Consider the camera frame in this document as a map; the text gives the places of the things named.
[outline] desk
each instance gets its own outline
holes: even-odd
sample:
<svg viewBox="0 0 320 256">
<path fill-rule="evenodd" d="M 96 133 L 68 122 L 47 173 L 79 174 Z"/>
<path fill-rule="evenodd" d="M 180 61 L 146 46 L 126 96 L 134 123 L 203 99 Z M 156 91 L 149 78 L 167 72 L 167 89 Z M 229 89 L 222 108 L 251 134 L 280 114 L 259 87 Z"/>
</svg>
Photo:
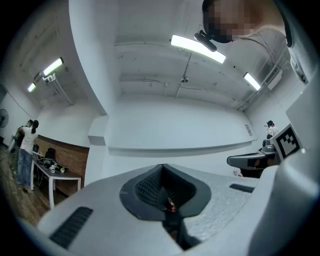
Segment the desk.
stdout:
<svg viewBox="0 0 320 256">
<path fill-rule="evenodd" d="M 38 170 L 42 171 L 49 178 L 49 202 L 50 208 L 53 209 L 55 207 L 54 202 L 54 190 L 56 190 L 56 180 L 77 180 L 78 186 L 77 190 L 79 191 L 81 188 L 81 176 L 76 175 L 72 172 L 50 172 L 49 169 L 46 169 L 45 166 L 41 163 L 37 162 L 37 159 L 32 158 L 31 164 L 31 190 L 34 190 L 34 167 L 35 165 L 38 167 Z"/>
</svg>

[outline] fluorescent light fixture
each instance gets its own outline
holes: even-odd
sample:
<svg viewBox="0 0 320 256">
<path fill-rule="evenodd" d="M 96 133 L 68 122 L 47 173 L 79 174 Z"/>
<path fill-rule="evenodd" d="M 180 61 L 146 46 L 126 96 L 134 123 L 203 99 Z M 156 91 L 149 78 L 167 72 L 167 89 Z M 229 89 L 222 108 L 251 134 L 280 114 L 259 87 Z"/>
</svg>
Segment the fluorescent light fixture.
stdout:
<svg viewBox="0 0 320 256">
<path fill-rule="evenodd" d="M 28 91 L 31 93 L 34 89 L 36 89 L 36 85 L 34 83 L 32 83 L 29 88 Z"/>
<path fill-rule="evenodd" d="M 55 70 L 57 67 L 62 65 L 64 63 L 62 58 L 58 58 L 54 63 L 52 63 L 50 66 L 48 66 L 44 71 L 44 75 L 49 75 L 53 70 Z"/>
<path fill-rule="evenodd" d="M 245 73 L 244 79 L 247 80 L 257 91 L 260 89 L 261 86 L 248 72 Z"/>
<path fill-rule="evenodd" d="M 171 39 L 171 45 L 182 47 L 191 51 L 195 51 L 197 53 L 203 54 L 205 56 L 210 57 L 211 59 L 214 59 L 217 62 L 220 62 L 221 64 L 224 63 L 226 56 L 224 56 L 222 53 L 215 51 L 210 51 L 207 47 L 205 47 L 203 44 L 191 40 L 189 38 L 185 38 L 178 35 L 173 35 Z"/>
</svg>

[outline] white wall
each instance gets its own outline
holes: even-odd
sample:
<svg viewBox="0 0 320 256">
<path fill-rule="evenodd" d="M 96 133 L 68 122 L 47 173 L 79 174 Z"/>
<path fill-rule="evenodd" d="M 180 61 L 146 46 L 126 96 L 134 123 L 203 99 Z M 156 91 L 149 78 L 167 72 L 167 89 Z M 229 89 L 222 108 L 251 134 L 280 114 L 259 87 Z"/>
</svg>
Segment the white wall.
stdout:
<svg viewBox="0 0 320 256">
<path fill-rule="evenodd" d="M 182 98 L 124 95 L 109 125 L 107 146 L 112 149 L 200 149 L 255 139 L 244 114 Z"/>
<path fill-rule="evenodd" d="M 243 113 L 211 103 L 123 96 L 106 125 L 102 171 L 87 165 L 85 184 L 165 163 L 233 176 L 236 168 L 227 164 L 227 157 L 252 152 L 255 137 L 245 124 L 250 121 Z M 89 158 L 95 163 L 101 157 Z"/>
<path fill-rule="evenodd" d="M 80 101 L 72 106 L 47 106 L 37 117 L 39 127 L 36 131 L 39 135 L 59 142 L 90 147 L 88 132 L 98 115 L 87 101 Z"/>
<path fill-rule="evenodd" d="M 283 72 L 282 79 L 273 90 L 267 90 L 249 107 L 245 114 L 252 122 L 257 136 L 257 140 L 252 143 L 252 149 L 257 150 L 262 147 L 262 141 L 267 137 L 267 127 L 264 126 L 269 120 L 275 123 L 279 131 L 290 123 L 286 111 L 305 87 L 290 68 Z"/>
<path fill-rule="evenodd" d="M 29 119 L 33 119 L 28 115 L 7 93 L 1 104 L 0 109 L 5 109 L 8 112 L 8 124 L 4 128 L 0 128 L 0 136 L 3 137 L 3 144 L 9 146 L 12 141 L 12 136 L 17 132 L 17 129 L 27 124 Z"/>
<path fill-rule="evenodd" d="M 240 170 L 228 165 L 227 158 L 252 152 L 251 142 L 217 149 L 171 152 L 123 152 L 109 149 L 104 157 L 101 179 L 157 164 L 176 164 L 207 173 L 233 176 L 233 170 L 238 173 Z"/>
<path fill-rule="evenodd" d="M 102 115 L 110 115 L 120 96 L 116 51 L 114 47 L 118 24 L 117 0 L 69 0 L 72 36 L 78 58 L 99 101 Z"/>
</svg>

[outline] woman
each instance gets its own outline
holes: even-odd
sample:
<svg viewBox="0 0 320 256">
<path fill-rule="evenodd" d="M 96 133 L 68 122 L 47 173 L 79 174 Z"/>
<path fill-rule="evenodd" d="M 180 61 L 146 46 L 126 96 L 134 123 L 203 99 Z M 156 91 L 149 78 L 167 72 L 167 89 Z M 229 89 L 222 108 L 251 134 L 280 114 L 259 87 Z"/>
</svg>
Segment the woman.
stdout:
<svg viewBox="0 0 320 256">
<path fill-rule="evenodd" d="M 32 151 L 34 148 L 34 142 L 38 137 L 36 133 L 36 128 L 38 128 L 39 122 L 37 120 L 33 121 L 32 127 L 20 127 L 19 132 L 24 134 L 24 138 L 21 143 L 18 159 L 18 179 L 19 185 L 24 184 L 24 174 L 26 180 L 26 186 L 30 188 L 30 171 L 32 163 Z"/>
<path fill-rule="evenodd" d="M 269 122 L 267 122 L 267 124 L 268 124 L 268 130 L 267 130 L 266 138 L 271 139 L 279 131 L 278 131 L 278 128 L 275 126 L 274 122 L 272 122 L 271 120 Z"/>
</svg>

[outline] wall fan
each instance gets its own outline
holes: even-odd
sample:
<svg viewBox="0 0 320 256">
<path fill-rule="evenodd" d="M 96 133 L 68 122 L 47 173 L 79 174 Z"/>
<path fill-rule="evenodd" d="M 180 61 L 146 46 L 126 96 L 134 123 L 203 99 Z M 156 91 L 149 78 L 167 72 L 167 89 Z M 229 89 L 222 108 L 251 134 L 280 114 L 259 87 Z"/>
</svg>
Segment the wall fan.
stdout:
<svg viewBox="0 0 320 256">
<path fill-rule="evenodd" d="M 8 112 L 3 108 L 0 109 L 0 128 L 4 128 L 7 126 L 9 121 Z"/>
</svg>

